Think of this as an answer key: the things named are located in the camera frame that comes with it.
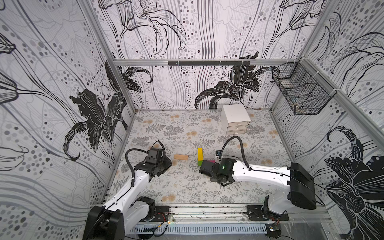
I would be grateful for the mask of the natural wood building block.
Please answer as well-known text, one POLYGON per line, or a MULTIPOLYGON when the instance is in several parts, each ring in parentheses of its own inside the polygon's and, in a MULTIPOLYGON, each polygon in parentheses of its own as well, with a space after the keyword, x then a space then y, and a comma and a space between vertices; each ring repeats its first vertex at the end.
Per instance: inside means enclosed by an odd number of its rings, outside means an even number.
POLYGON ((175 160, 181 160, 181 161, 187 161, 189 159, 189 156, 188 155, 175 154, 174 159, 175 160))

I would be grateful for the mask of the yellow building block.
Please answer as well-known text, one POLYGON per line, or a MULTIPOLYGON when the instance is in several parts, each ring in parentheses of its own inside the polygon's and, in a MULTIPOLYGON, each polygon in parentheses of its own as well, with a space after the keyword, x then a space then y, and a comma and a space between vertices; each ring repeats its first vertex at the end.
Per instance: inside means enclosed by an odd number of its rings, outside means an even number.
POLYGON ((198 148, 198 161, 202 162, 203 160, 204 160, 203 149, 202 148, 198 148))

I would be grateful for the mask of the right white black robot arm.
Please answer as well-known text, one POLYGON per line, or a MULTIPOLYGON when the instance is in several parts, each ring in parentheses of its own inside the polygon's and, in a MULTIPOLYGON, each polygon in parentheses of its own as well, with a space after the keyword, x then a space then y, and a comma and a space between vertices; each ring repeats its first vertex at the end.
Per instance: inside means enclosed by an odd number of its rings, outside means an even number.
POLYGON ((249 216, 276 220, 294 207, 304 210, 317 208, 314 178, 297 163, 289 167, 265 167, 223 158, 219 163, 204 160, 199 173, 222 187, 235 182, 250 182, 279 189, 277 193, 266 196, 263 205, 258 206, 255 212, 248 210, 249 216))

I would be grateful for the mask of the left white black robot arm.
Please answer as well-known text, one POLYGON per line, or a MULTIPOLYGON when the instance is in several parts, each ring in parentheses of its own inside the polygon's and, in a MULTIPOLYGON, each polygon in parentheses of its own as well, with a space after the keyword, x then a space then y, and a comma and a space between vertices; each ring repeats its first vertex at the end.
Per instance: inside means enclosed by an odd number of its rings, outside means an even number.
POLYGON ((155 201, 139 194, 154 177, 163 175, 172 166, 164 145, 160 145, 161 148, 152 147, 148 151, 136 148, 126 151, 131 180, 109 201, 90 210, 84 240, 124 240, 138 222, 154 218, 155 201))

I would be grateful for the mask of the white mini drawer cabinet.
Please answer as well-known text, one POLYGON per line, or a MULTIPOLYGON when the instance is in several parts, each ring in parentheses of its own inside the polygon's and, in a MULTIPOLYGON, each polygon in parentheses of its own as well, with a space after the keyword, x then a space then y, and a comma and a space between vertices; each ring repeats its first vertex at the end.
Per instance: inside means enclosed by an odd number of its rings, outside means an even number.
POLYGON ((245 134, 251 119, 242 104, 222 106, 221 123, 226 135, 245 134))

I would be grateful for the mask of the small electronics board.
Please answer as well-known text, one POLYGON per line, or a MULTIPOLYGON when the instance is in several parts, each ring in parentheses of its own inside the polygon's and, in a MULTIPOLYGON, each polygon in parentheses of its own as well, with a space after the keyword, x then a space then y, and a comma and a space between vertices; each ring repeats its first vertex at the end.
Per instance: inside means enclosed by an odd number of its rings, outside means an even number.
POLYGON ((282 230, 278 225, 267 225, 266 227, 267 227, 266 235, 269 237, 269 239, 278 239, 281 236, 282 230))

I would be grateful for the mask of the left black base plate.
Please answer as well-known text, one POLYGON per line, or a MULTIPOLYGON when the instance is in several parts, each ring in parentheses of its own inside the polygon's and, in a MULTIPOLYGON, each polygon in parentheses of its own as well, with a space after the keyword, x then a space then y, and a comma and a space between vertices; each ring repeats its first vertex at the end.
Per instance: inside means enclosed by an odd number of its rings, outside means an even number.
POLYGON ((150 207, 148 215, 142 220, 142 222, 167 222, 170 216, 169 206, 154 206, 150 207))

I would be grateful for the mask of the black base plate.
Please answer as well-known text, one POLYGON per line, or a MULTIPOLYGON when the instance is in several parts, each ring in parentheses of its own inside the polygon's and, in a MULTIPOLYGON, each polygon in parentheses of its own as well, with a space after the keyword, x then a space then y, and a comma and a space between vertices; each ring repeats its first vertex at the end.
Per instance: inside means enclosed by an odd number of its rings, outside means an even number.
POLYGON ((261 222, 261 221, 288 221, 289 216, 287 212, 284 212, 282 215, 277 215, 272 212, 265 212, 262 205, 247 205, 246 206, 246 215, 250 221, 261 222))
POLYGON ((167 222, 170 216, 169 206, 154 206, 150 207, 148 215, 142 220, 142 222, 167 222))

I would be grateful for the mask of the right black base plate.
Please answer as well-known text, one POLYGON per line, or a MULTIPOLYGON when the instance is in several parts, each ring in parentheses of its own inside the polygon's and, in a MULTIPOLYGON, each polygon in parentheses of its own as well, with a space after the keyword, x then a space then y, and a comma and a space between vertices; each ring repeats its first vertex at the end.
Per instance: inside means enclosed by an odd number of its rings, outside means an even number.
POLYGON ((288 221, 289 216, 287 212, 284 212, 282 215, 277 215, 272 212, 265 212, 262 205, 247 205, 246 206, 246 215, 250 221, 261 222, 261 221, 288 221))

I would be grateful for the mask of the black wall mounted bar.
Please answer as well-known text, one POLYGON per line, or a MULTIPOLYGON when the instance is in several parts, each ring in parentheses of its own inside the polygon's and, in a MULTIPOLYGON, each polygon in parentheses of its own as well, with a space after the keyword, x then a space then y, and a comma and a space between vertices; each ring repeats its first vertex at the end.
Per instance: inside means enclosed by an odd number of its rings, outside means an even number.
POLYGON ((250 61, 168 61, 169 66, 249 66, 250 61))

